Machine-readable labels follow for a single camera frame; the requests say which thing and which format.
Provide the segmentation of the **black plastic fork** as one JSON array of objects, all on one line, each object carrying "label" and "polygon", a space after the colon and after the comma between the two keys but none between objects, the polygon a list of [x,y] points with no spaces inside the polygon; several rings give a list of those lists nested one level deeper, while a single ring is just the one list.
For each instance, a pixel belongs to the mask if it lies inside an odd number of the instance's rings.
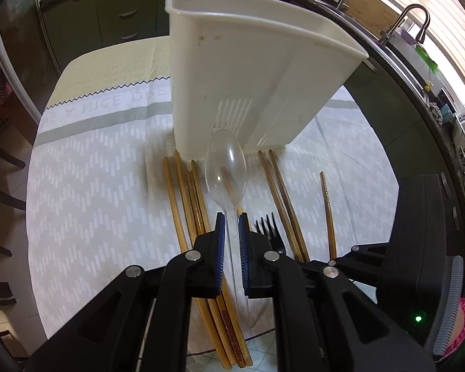
[{"label": "black plastic fork", "polygon": [[271,215],[266,214],[260,221],[256,221],[255,229],[257,233],[268,238],[269,245],[273,251],[282,255],[286,254],[286,247],[275,223],[274,213],[271,213]]}]

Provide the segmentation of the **white patterned table cloth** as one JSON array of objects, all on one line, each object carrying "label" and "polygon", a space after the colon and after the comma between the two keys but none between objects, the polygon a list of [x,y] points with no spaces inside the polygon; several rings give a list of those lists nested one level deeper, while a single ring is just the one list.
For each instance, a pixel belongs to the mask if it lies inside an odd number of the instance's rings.
[{"label": "white patterned table cloth", "polygon": [[[47,336],[127,266],[151,270],[178,254],[163,169],[174,151],[167,78],[45,111],[29,166],[27,237]],[[398,182],[346,90],[276,160],[313,259],[328,258],[326,205],[340,254],[390,237]]]}]

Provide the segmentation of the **green kitchen cabinets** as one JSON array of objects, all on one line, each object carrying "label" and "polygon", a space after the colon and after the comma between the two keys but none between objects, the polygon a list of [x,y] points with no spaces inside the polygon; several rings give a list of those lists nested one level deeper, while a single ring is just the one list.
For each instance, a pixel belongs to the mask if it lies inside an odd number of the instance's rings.
[{"label": "green kitchen cabinets", "polygon": [[54,64],[63,71],[91,51],[169,34],[164,5],[165,0],[42,0]]}]

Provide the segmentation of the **clear plastic spoon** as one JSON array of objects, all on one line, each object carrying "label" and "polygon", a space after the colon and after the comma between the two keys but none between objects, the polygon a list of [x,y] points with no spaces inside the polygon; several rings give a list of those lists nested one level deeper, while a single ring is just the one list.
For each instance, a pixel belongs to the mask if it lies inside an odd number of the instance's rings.
[{"label": "clear plastic spoon", "polygon": [[206,151],[206,186],[211,198],[220,206],[226,218],[226,270],[233,298],[240,312],[249,310],[244,296],[239,217],[241,201],[247,186],[247,166],[243,150],[236,137],[227,129],[219,129],[212,136]]}]

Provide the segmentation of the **wooden cutting board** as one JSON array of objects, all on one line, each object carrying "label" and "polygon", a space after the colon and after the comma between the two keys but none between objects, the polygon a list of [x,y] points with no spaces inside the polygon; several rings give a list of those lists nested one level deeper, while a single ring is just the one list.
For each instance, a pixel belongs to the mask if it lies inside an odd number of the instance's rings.
[{"label": "wooden cutting board", "polygon": [[399,14],[381,0],[344,0],[345,13],[380,38],[396,22]]}]

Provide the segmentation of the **white plastic utensil holder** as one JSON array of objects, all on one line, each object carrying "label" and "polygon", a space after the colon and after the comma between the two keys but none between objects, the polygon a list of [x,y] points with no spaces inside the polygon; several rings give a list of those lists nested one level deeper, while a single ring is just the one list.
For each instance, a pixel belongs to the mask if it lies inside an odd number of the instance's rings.
[{"label": "white plastic utensil holder", "polygon": [[165,0],[175,144],[201,160],[230,131],[246,153],[291,143],[368,53],[332,20],[278,0]]}]

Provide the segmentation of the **steel kitchen faucet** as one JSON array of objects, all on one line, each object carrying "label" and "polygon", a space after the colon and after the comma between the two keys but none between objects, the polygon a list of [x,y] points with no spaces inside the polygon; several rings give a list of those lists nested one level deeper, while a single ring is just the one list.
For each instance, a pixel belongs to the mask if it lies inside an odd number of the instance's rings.
[{"label": "steel kitchen faucet", "polygon": [[425,41],[426,32],[427,32],[427,29],[428,29],[428,27],[430,25],[430,21],[431,21],[431,16],[430,16],[429,11],[423,5],[420,5],[419,3],[412,3],[412,4],[407,5],[401,11],[400,15],[398,16],[398,18],[394,22],[394,24],[392,24],[391,27],[388,28],[387,30],[383,30],[383,31],[380,32],[379,43],[381,45],[386,45],[387,43],[390,42],[391,38],[395,35],[395,32],[400,27],[402,27],[403,25],[406,25],[406,24],[411,24],[412,21],[411,21],[411,19],[408,18],[409,13],[412,10],[417,10],[417,9],[421,10],[424,13],[425,17],[424,17],[423,23],[419,27],[418,33],[415,36],[414,40],[415,40],[416,43],[422,44]]}]

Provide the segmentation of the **yellow table mat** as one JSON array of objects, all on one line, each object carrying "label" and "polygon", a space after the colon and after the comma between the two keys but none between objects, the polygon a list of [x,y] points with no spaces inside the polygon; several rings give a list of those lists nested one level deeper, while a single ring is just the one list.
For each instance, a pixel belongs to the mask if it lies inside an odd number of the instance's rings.
[{"label": "yellow table mat", "polygon": [[79,56],[63,70],[47,109],[101,91],[170,76],[170,38],[160,36],[111,45]]}]

